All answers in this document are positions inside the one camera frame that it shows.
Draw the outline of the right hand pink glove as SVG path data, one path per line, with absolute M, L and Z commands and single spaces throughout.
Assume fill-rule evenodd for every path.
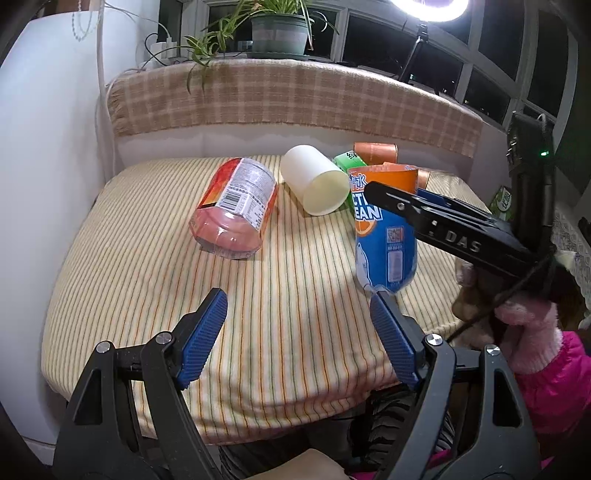
M 506 326 L 502 338 L 496 340 L 492 321 L 485 314 L 497 299 L 492 294 L 493 280 L 462 259 L 455 262 L 455 274 L 460 292 L 452 313 L 467 327 L 454 341 L 457 346 L 481 349 L 495 344 L 520 375 L 538 373 L 559 356 L 565 334 L 558 327 L 556 304 L 523 292 L 513 295 L 494 309 L 494 317 Z

